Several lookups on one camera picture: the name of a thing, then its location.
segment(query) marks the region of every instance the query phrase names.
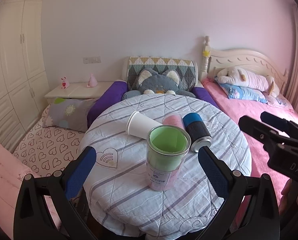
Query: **purple armrest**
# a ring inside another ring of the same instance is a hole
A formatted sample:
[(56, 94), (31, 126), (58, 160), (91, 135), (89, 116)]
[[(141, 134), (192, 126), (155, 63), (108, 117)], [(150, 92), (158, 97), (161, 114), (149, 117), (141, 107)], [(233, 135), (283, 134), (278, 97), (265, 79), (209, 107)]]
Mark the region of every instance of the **purple armrest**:
[(193, 87), (193, 89), (191, 90), (191, 93), (193, 93), (198, 99), (211, 103), (213, 106), (219, 109), (219, 107), (217, 106), (217, 104), (215, 103), (215, 101), (212, 99), (212, 97), (210, 96), (210, 94), (205, 88)]
[(120, 102), (123, 94), (127, 91), (128, 88), (126, 82), (115, 81), (89, 110), (87, 115), (88, 128), (104, 110)]

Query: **plush toy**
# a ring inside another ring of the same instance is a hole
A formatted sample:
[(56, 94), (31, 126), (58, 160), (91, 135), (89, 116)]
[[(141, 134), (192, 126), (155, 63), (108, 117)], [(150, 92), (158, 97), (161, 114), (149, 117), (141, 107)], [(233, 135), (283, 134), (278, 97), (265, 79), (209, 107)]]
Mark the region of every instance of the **plush toy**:
[(272, 76), (264, 77), (240, 67), (229, 67), (219, 71), (217, 77), (220, 84), (257, 89), (275, 98), (279, 95), (279, 87)]
[(161, 75), (151, 68), (145, 68), (138, 76), (137, 90), (124, 93), (122, 100), (142, 94), (171, 94), (196, 98), (188, 91), (182, 90), (182, 83), (178, 73), (174, 70), (166, 70)]
[(87, 88), (94, 88), (98, 85), (98, 81), (95, 78), (95, 76), (91, 73), (90, 74), (90, 79), (89, 79), (89, 83), (87, 85)]
[(68, 88), (68, 86), (70, 86), (70, 83), (66, 77), (63, 77), (61, 80), (62, 80), (62, 87), (61, 87), (62, 89)]

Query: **wall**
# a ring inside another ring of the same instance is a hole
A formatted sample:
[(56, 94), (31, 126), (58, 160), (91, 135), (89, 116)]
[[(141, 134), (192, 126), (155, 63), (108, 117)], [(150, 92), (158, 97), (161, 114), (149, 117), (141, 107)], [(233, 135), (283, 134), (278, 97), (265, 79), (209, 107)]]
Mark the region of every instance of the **wall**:
[[(43, 0), (42, 45), (50, 87), (67, 76), (121, 78), (127, 56), (201, 63), (203, 37), (215, 49), (249, 48), (284, 72), (294, 60), (293, 0)], [(82, 57), (101, 56), (84, 65)]]

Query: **gray pillow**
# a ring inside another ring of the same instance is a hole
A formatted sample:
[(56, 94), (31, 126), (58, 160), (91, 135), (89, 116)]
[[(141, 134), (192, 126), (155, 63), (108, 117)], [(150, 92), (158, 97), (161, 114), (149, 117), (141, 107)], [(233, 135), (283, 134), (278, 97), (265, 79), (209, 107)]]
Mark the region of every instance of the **gray pillow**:
[(57, 98), (49, 108), (42, 127), (58, 126), (86, 132), (87, 114), (96, 99), (78, 100)]

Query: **nightstand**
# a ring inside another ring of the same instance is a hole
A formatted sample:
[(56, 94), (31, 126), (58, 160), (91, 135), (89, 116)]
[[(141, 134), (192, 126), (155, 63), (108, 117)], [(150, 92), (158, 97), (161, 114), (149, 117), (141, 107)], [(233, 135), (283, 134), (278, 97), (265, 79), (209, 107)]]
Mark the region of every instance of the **nightstand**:
[(57, 86), (55, 89), (47, 93), (44, 97), (52, 104), (56, 98), (74, 98), (74, 99), (89, 99), (100, 98), (113, 82), (98, 82), (94, 88), (87, 88), (88, 83), (70, 83), (68, 88), (62, 89)]

